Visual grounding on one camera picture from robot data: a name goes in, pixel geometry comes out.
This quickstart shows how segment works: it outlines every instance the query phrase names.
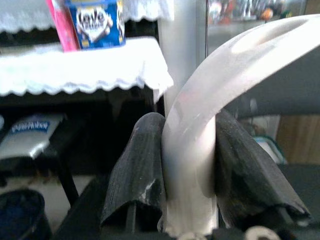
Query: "black rubber flap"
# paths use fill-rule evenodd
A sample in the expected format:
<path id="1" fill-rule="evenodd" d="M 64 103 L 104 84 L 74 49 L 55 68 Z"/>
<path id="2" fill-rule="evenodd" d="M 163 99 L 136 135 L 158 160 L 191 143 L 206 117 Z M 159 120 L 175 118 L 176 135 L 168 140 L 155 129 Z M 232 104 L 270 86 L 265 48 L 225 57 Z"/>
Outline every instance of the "black rubber flap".
<path id="1" fill-rule="evenodd" d="M 135 124 L 130 140 L 115 164 L 105 197 L 101 225 L 121 215 L 123 209 L 137 205 L 139 214 L 150 209 L 161 217 L 166 202 L 161 166 L 161 136 L 165 118 L 151 112 Z"/>
<path id="2" fill-rule="evenodd" d="M 284 207 L 293 219 L 310 215 L 269 154 L 225 110 L 216 115 L 216 138 L 215 189 L 228 226 L 243 229 L 274 207 Z"/>

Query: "black rubber piece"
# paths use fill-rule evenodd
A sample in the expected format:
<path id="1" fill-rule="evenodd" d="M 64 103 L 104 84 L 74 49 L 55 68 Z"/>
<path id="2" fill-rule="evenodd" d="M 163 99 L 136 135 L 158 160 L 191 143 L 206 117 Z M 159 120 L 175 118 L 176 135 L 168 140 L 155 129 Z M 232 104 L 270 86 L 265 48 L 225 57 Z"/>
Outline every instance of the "black rubber piece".
<path id="1" fill-rule="evenodd" d="M 313 221 L 320 223 L 320 165 L 289 164 L 278 167 L 310 211 Z"/>
<path id="2" fill-rule="evenodd" d="M 129 207 L 130 213 L 132 203 L 136 203 L 136 224 L 140 230 L 157 230 L 166 202 L 161 165 L 164 124 L 165 118 L 155 112 L 144 115 L 135 124 L 131 138 L 112 170 L 101 225 L 114 222 L 115 215 L 124 218 L 125 222 L 128 211 L 124 209 Z"/>
<path id="3" fill-rule="evenodd" d="M 310 215 L 268 153 L 225 110 L 216 115 L 216 139 L 215 190 L 228 226 L 245 230 L 259 223 L 288 224 L 285 213 L 273 209 L 279 207 L 293 221 Z M 265 222 L 269 213 L 279 222 Z"/>

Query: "blue cookie box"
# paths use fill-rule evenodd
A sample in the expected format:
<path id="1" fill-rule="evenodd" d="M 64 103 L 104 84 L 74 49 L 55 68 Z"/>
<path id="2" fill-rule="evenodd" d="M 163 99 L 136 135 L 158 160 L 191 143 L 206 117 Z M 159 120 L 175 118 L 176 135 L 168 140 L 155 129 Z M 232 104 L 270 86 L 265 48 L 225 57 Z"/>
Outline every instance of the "blue cookie box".
<path id="1" fill-rule="evenodd" d="M 122 22 L 122 12 L 120 15 L 120 24 L 123 25 L 123 31 L 117 28 L 117 0 L 65 0 L 65 5 L 69 8 L 77 40 L 82 49 L 111 48 L 122 46 L 126 43 L 124 23 Z M 77 28 L 77 24 L 79 19 L 77 18 L 77 11 L 81 9 L 94 9 L 97 7 L 102 7 L 105 13 L 111 16 L 113 25 L 109 28 L 109 34 L 103 33 L 98 40 L 91 41 L 88 35 L 78 31 L 79 28 Z"/>

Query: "blue label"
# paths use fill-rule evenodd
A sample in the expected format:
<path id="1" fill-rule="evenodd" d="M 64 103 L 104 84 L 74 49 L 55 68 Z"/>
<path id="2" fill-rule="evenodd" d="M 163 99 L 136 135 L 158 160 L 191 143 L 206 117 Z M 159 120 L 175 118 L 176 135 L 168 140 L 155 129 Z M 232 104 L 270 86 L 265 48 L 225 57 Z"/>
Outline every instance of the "blue label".
<path id="1" fill-rule="evenodd" d="M 10 132 L 12 134 L 30 131 L 39 131 L 46 133 L 48 131 L 49 126 L 49 121 L 26 121 L 13 125 Z"/>
<path id="2" fill-rule="evenodd" d="M 125 43 L 121 4 L 69 5 L 69 10 L 82 49 L 107 48 Z"/>

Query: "white plastic tube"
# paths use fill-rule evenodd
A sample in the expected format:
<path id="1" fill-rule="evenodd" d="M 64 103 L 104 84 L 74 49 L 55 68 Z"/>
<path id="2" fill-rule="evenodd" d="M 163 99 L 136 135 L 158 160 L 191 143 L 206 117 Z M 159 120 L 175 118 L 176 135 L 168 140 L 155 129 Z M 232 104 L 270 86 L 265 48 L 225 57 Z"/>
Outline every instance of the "white plastic tube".
<path id="1" fill-rule="evenodd" d="M 273 21 L 215 50 L 175 99 L 162 133 L 166 231 L 209 234 L 216 221 L 215 115 L 229 102 L 320 45 L 320 15 Z"/>

